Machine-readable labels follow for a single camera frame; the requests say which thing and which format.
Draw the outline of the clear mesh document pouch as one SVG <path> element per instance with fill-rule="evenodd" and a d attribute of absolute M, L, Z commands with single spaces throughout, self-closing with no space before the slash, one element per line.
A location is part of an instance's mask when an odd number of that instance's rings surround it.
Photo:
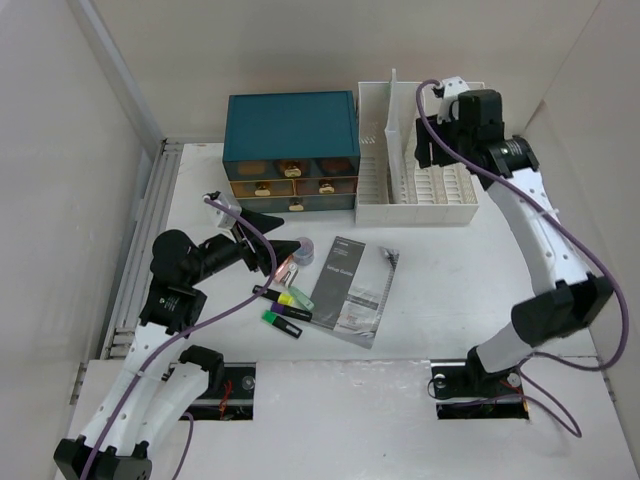
<path fill-rule="evenodd" d="M 401 151 L 402 144 L 398 107 L 399 103 L 397 71 L 395 68 L 392 68 L 391 78 L 389 81 L 389 105 L 387 123 L 384 129 L 384 134 L 387 144 L 391 195 L 394 204 L 402 204 L 405 200 L 405 194 L 403 190 L 403 162 Z"/>

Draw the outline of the grey Canon setup guide booklet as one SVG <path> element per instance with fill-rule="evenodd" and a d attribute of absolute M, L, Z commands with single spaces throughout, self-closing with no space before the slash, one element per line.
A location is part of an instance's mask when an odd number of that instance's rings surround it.
<path fill-rule="evenodd" d="M 311 294 L 311 324 L 371 349 L 399 259 L 397 249 L 335 237 Z"/>

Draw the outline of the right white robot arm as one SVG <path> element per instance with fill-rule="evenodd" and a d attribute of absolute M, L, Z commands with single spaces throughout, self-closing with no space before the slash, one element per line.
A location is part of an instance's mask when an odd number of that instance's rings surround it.
<path fill-rule="evenodd" d="M 425 82 L 416 91 L 415 158 L 421 168 L 463 164 L 507 221 L 529 271 L 532 298 L 511 309 L 497 334 L 470 349 L 460 367 L 434 373 L 439 399 L 489 397 L 540 347 L 588 328 L 614 292 L 595 275 L 560 225 L 529 142 L 507 138 L 502 97 L 462 80 Z"/>

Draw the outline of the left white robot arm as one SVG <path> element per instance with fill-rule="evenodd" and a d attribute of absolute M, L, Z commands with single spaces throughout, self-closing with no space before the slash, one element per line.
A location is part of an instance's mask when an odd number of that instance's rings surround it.
<path fill-rule="evenodd" d="M 188 342 L 206 325 L 207 296 L 198 284 L 239 261 L 273 278 L 299 246 L 266 238 L 283 225 L 279 217 L 211 204 L 220 234 L 195 244 L 172 229 L 155 239 L 152 281 L 122 368 L 78 437 L 55 450 L 64 478 L 150 478 L 154 456 L 192 402 L 223 387 L 223 355 Z"/>

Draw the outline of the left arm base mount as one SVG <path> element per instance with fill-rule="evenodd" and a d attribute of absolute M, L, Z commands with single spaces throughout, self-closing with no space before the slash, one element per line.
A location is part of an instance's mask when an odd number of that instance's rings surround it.
<path fill-rule="evenodd" d="M 250 363 L 176 363 L 158 395 L 195 421 L 252 420 L 257 369 Z"/>

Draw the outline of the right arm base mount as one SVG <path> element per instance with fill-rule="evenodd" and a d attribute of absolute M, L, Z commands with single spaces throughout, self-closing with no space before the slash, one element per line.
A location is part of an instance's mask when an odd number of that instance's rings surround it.
<path fill-rule="evenodd" d="M 528 420 L 522 379 L 516 369 L 476 383 L 464 360 L 439 360 L 430 365 L 429 396 L 438 420 Z"/>

